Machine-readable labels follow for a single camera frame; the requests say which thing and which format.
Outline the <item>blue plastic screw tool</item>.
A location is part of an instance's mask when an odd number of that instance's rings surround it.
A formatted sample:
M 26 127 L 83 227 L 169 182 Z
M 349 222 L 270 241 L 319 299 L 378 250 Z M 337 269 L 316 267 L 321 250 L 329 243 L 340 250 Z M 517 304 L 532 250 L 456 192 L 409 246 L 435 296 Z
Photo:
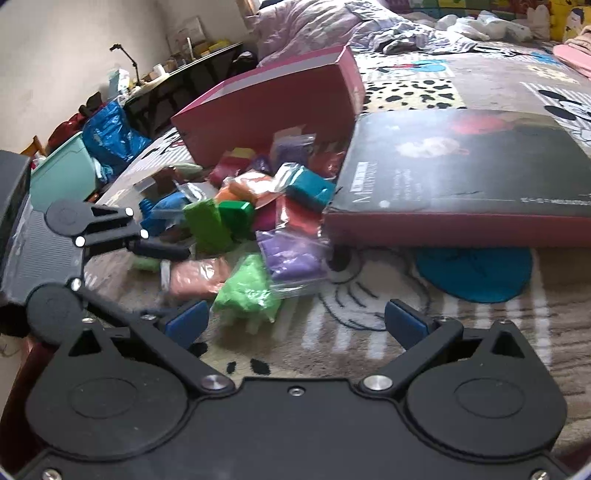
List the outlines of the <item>blue plastic screw tool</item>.
M 140 226 L 150 237 L 157 237 L 183 221 L 183 209 L 188 204 L 188 199 L 181 192 L 171 193 L 157 202 L 142 199 L 138 203 L 142 215 Z

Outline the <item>dark green clay block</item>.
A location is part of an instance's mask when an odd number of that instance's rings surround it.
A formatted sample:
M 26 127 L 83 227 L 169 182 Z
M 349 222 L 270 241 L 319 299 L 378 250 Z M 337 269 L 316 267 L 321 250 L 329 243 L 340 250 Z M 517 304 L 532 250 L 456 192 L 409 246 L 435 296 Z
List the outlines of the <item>dark green clay block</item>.
M 218 254 L 232 247 L 231 234 L 223 224 L 217 203 L 213 199 L 186 205 L 183 215 L 198 252 Z

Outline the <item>light green clay bag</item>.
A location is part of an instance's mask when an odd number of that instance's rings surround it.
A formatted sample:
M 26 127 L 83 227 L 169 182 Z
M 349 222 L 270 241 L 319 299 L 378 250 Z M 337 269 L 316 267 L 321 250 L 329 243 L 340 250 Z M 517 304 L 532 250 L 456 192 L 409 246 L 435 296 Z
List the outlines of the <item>light green clay bag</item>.
M 211 314 L 225 323 L 274 324 L 280 306 L 262 254 L 249 253 L 240 259 L 217 293 Z

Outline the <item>brown clay bag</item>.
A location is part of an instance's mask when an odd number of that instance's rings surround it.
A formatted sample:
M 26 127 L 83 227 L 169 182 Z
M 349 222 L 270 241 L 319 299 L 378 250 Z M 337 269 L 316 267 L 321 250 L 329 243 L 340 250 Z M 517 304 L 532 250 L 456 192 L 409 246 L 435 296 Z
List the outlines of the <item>brown clay bag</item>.
M 154 172 L 150 178 L 153 180 L 156 191 L 160 196 L 170 194 L 176 189 L 177 175 L 172 166 L 162 167 Z

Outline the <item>teal plastic storage bin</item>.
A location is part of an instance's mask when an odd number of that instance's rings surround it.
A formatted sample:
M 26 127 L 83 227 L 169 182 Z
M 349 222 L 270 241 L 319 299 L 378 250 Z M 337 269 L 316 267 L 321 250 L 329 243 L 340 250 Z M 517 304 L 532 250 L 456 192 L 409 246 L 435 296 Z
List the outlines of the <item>teal plastic storage bin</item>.
M 97 188 L 95 161 L 79 132 L 32 171 L 31 204 L 34 210 L 45 212 L 57 200 L 84 201 Z

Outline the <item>green plastic mould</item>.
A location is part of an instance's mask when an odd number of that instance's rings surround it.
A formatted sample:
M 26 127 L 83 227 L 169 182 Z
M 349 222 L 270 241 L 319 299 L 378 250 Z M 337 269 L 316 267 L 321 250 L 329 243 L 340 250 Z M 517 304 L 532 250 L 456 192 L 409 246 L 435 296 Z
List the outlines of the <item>green plastic mould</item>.
M 235 241 L 249 239 L 252 236 L 252 223 L 256 209 L 252 203 L 242 200 L 225 200 L 218 204 L 222 224 L 228 228 Z

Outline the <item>magenta clay bag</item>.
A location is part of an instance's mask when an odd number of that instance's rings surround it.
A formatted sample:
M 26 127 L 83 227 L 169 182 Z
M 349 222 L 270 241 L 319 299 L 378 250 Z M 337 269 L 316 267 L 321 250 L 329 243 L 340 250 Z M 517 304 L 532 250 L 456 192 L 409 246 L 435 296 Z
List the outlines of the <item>magenta clay bag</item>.
M 217 162 L 211 173 L 207 177 L 207 181 L 215 188 L 220 188 L 223 181 L 228 178 L 235 178 L 242 174 L 249 168 L 249 158 L 238 157 L 233 154 L 224 154 Z

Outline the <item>orange clay bag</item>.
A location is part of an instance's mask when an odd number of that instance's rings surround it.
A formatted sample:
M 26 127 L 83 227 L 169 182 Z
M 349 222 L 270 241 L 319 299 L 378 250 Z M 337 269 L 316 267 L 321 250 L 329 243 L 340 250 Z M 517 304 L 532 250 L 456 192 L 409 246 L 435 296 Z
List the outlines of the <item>orange clay bag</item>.
M 274 190 L 274 179 L 255 170 L 249 170 L 237 177 L 223 180 L 221 190 L 215 195 L 217 203 L 222 201 L 247 201 L 256 208 L 273 202 L 279 194 Z

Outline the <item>blue plastic shopping bag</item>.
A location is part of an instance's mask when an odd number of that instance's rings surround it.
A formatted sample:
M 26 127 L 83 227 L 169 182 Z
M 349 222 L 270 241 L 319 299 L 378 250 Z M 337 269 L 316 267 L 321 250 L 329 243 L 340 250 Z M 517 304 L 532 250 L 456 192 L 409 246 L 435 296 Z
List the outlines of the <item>blue plastic shopping bag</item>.
M 82 140 L 100 164 L 106 182 L 114 181 L 152 143 L 130 126 L 117 101 L 109 102 L 86 121 Z

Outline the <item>yellow clay bag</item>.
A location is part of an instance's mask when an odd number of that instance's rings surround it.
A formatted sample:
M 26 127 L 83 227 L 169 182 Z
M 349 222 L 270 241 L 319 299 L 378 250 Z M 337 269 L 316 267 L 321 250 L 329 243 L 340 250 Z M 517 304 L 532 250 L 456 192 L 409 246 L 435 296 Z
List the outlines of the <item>yellow clay bag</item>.
M 231 150 L 230 155 L 236 158 L 252 159 L 256 155 L 256 151 L 252 148 L 235 147 Z

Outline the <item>red clay bag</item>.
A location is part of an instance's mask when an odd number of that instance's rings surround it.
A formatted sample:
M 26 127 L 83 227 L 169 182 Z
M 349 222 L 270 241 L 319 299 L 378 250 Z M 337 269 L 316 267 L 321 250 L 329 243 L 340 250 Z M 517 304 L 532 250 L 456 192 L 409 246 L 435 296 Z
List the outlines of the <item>red clay bag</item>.
M 311 238 L 320 238 L 322 214 L 311 211 L 283 195 L 276 199 L 276 228 L 287 229 Z

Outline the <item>black desk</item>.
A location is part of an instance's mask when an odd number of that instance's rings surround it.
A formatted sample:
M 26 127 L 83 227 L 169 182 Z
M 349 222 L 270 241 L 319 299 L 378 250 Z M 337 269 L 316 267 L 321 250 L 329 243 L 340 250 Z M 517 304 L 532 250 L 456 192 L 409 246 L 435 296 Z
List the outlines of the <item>black desk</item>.
M 242 43 L 231 44 L 169 73 L 123 106 L 129 125 L 154 139 L 171 126 L 171 118 L 206 91 L 230 77 Z

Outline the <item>teal clay bag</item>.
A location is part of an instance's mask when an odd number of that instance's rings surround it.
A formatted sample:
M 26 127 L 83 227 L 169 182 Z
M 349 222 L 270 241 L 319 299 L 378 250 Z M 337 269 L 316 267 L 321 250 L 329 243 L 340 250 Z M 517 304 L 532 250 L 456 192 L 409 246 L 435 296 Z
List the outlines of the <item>teal clay bag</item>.
M 274 181 L 277 192 L 317 213 L 325 210 L 335 194 L 334 182 L 297 163 L 281 165 Z

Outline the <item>dark purple clay bag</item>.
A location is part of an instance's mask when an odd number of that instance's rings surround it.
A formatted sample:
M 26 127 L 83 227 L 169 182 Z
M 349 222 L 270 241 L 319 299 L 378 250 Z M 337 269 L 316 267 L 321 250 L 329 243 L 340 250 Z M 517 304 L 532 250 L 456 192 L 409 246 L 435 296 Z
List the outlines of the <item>dark purple clay bag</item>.
M 307 166 L 315 149 L 315 134 L 287 135 L 273 140 L 270 167 L 276 173 L 285 163 Z

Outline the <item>purple crumpled duvet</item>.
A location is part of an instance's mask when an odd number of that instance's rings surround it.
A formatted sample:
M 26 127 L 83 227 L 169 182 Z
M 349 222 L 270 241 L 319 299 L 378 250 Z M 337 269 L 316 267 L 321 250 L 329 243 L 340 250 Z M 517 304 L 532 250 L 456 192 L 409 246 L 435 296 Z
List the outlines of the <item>purple crumpled duvet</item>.
M 358 53 L 467 53 L 477 42 L 413 22 L 378 1 L 281 1 L 246 19 L 259 64 L 349 47 Z

